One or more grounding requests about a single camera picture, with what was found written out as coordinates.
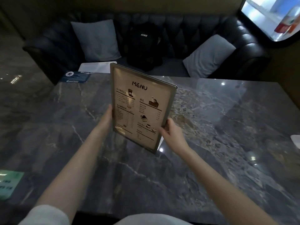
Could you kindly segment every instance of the green card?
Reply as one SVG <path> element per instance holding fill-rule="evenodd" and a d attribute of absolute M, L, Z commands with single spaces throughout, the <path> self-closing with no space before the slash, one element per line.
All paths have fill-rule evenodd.
<path fill-rule="evenodd" d="M 24 172 L 0 170 L 0 200 L 11 196 L 23 175 Z"/>

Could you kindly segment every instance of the black backpack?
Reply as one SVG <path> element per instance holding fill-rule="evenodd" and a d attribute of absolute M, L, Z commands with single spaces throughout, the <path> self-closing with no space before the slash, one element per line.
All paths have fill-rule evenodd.
<path fill-rule="evenodd" d="M 161 65 L 161 58 L 158 48 L 158 31 L 153 23 L 135 25 L 129 32 L 128 43 L 128 64 L 150 71 L 155 66 Z"/>

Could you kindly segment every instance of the table card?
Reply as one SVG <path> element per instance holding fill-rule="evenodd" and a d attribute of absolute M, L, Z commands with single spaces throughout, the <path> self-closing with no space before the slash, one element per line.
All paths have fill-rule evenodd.
<path fill-rule="evenodd" d="M 114 131 L 156 153 L 177 86 L 118 64 L 110 73 Z"/>

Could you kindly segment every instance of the pillow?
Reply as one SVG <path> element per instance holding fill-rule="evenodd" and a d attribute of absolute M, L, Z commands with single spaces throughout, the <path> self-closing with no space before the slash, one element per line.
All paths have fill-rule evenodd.
<path fill-rule="evenodd" d="M 183 60 L 190 77 L 207 78 L 236 48 L 225 38 L 214 35 Z"/>
<path fill-rule="evenodd" d="M 121 57 L 113 20 L 71 24 L 87 62 L 111 61 Z"/>

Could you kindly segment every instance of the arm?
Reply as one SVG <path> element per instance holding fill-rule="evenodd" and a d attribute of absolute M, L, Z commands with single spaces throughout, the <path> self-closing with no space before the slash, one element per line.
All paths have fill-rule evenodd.
<path fill-rule="evenodd" d="M 231 224 L 277 224 L 259 206 L 201 159 L 188 146 L 181 128 L 176 126 L 171 118 L 168 119 L 166 128 L 160 128 L 159 131 L 168 146 L 188 164 L 210 198 Z"/>
<path fill-rule="evenodd" d="M 54 206 L 62 210 L 72 223 L 84 191 L 92 177 L 100 146 L 107 135 L 111 119 L 112 106 L 109 105 L 99 124 L 43 192 L 36 206 Z"/>

